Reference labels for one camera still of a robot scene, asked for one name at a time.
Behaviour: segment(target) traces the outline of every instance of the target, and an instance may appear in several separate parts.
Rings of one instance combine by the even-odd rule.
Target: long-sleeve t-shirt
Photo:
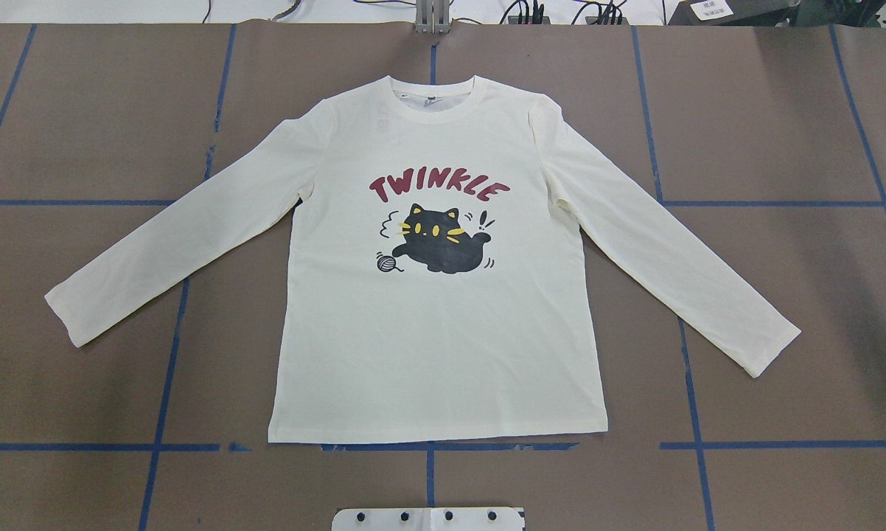
[[[271,443],[606,431],[580,229],[753,377],[800,333],[551,98],[477,75],[322,100],[46,301],[82,346],[299,199]]]

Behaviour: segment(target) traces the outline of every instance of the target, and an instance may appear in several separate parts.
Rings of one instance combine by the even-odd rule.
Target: white surface
[[[489,520],[488,513],[496,513]],[[332,519],[332,531],[524,531],[525,519],[513,507],[393,508],[393,510],[340,510]],[[400,514],[407,513],[407,521]],[[453,520],[446,520],[446,513]],[[358,513],[365,520],[358,521]]]
[[[672,16],[677,0],[666,0],[666,12]],[[292,0],[214,0],[208,21],[237,23],[250,19],[269,19],[282,13]],[[511,0],[455,0],[450,7],[453,18],[470,17],[486,24],[496,24]],[[552,24],[570,24],[582,4],[574,0],[548,0],[545,14]],[[660,0],[629,0],[622,7],[631,24],[662,24]],[[588,7],[581,14],[596,14]],[[16,23],[200,23],[207,14],[207,0],[0,0],[0,21]],[[374,23],[375,21],[413,21],[413,7],[403,4],[366,6],[352,0],[304,0],[287,17],[291,23]]]

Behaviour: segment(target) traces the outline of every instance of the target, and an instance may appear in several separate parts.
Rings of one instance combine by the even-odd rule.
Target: red lettering
[[[404,192],[410,192],[410,180],[414,177],[414,169],[407,168],[405,172],[403,172],[402,178],[393,178],[390,175],[387,176],[387,184],[390,184],[390,189],[395,192],[395,194],[400,195]]]
[[[446,182],[447,175],[450,174],[450,170],[452,168],[443,168],[441,172],[439,168],[433,168],[430,170],[430,178],[427,182],[427,188],[433,188],[436,186],[437,188],[443,188],[443,183]]]
[[[480,175],[479,177],[474,178],[465,188],[463,188],[463,192],[466,192],[469,195],[476,195],[476,186],[486,182],[487,178],[489,178],[488,175]]]
[[[427,166],[423,166],[420,168],[419,172],[416,172],[416,188],[417,190],[423,189],[423,178],[427,175]]]
[[[450,182],[447,182],[446,189],[456,188],[456,190],[463,189],[463,181],[469,181],[470,174],[466,173],[466,168],[459,168],[457,171],[453,172],[452,177],[450,177]]]
[[[385,181],[385,179],[386,179],[386,177],[376,178],[372,182],[372,185],[369,186],[370,189],[374,190],[375,192],[378,192],[378,196],[379,196],[379,198],[381,198],[381,201],[383,201],[383,202],[387,202],[387,192],[385,192],[385,189],[383,189],[383,182]]]
[[[479,201],[489,201],[490,195],[496,195],[500,191],[508,192],[510,190],[511,188],[508,186],[505,186],[501,182],[496,182],[496,184],[490,184],[486,186],[486,188],[483,188],[483,191],[479,192],[477,198],[479,198]]]

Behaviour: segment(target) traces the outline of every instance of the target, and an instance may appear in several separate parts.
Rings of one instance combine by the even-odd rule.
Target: blue grid line
[[[175,199],[0,199],[0,206],[167,207],[174,201]]]
[[[427,450],[427,507],[436,507],[436,454]]]
[[[705,449],[702,447],[702,428],[699,426],[699,408],[695,401],[695,383],[692,381],[692,365],[688,360],[688,342],[686,342],[686,323],[679,317],[679,334],[682,336],[682,360],[686,364],[686,392],[688,393],[688,410],[692,416],[692,434],[695,437],[694,448],[699,462],[699,481],[702,483],[702,501],[705,504],[705,521],[708,531],[715,531],[715,515],[712,512],[712,494],[708,487],[708,471],[705,469]]]
[[[230,60],[234,57],[234,38],[237,25],[230,24],[230,37],[227,37],[227,57],[223,61],[223,75],[220,78],[220,93],[217,94],[217,115],[214,116],[214,132],[220,131],[220,115],[223,112],[223,97],[227,94],[227,77],[230,74]]]
[[[18,87],[18,80],[21,79],[21,71],[24,69],[24,63],[27,60],[27,54],[29,54],[29,47],[33,43],[33,35],[36,33],[36,24],[31,24],[31,30],[27,34],[27,41],[24,44],[24,49],[21,51],[21,58],[18,60],[18,67],[14,71],[14,77],[11,78],[11,84],[7,87],[7,94],[4,96],[4,104],[1,104],[0,111],[0,131],[1,124],[4,124],[4,115],[7,114],[7,108],[11,104],[11,97],[14,95],[14,90]]]
[[[436,47],[439,43],[430,46],[430,84],[436,85]]]
[[[211,168],[214,167],[214,149],[217,149],[216,144],[210,144],[210,147],[207,148],[207,168],[204,169],[204,181],[210,178]]]
[[[884,208],[886,201],[662,201],[666,207]]]
[[[660,450],[804,450],[886,448],[886,440],[726,440],[709,442],[662,442]]]
[[[656,144],[652,141],[652,121],[649,118],[649,101],[646,99],[646,80],[643,77],[643,60],[639,53],[639,33],[631,26],[632,54],[636,58],[636,77],[639,78],[639,98],[643,102],[643,123],[646,125],[646,142],[649,144],[649,161],[652,163],[652,178],[656,184],[656,201],[663,202],[663,185],[659,181],[659,161],[656,159]]]
[[[394,444],[322,444],[322,451],[567,451],[578,442],[402,442]]]
[[[151,451],[149,464],[149,476],[145,484],[145,498],[142,500],[142,512],[139,518],[139,531],[145,531],[147,517],[151,508],[151,494],[154,492],[154,481],[158,473],[158,458],[161,453],[161,441],[164,436],[164,420],[167,419],[167,403],[171,398],[171,381],[174,379],[174,367],[178,360],[178,347],[181,345],[181,322],[184,320],[184,310],[187,309],[187,293],[190,290],[190,279],[184,279],[181,287],[181,302],[178,305],[178,316],[174,322],[174,337],[171,341],[171,356],[167,361],[167,373],[164,374],[164,390],[161,395],[161,408],[158,411],[158,427],[154,434],[154,449]]]
[[[211,145],[207,164],[213,164]],[[169,206],[176,199],[0,199],[0,206]],[[661,201],[666,207],[882,208],[881,201]]]
[[[885,217],[886,217],[886,195],[885,195],[885,186],[882,185],[882,178],[879,176],[879,168],[875,165],[875,157],[872,156],[872,149],[868,144],[868,137],[865,135],[865,129],[862,125],[862,120],[859,118],[859,111],[857,110],[857,105],[855,105],[855,99],[853,98],[853,90],[850,88],[850,81],[846,77],[846,68],[843,65],[843,56],[840,53],[840,42],[837,40],[837,30],[836,26],[830,24],[830,41],[833,43],[833,53],[837,58],[837,67],[840,68],[840,80],[843,83],[843,90],[846,91],[846,99],[848,104],[850,104],[850,110],[853,111],[853,121],[855,121],[855,125],[857,126],[857,131],[859,134],[859,140],[862,141],[862,147],[865,151],[865,158],[868,160],[868,167],[872,171],[872,178],[875,179],[875,186],[879,189],[879,198],[882,199],[882,205],[885,208]]]
[[[220,444],[119,444],[103,442],[0,442],[0,451],[220,451]]]

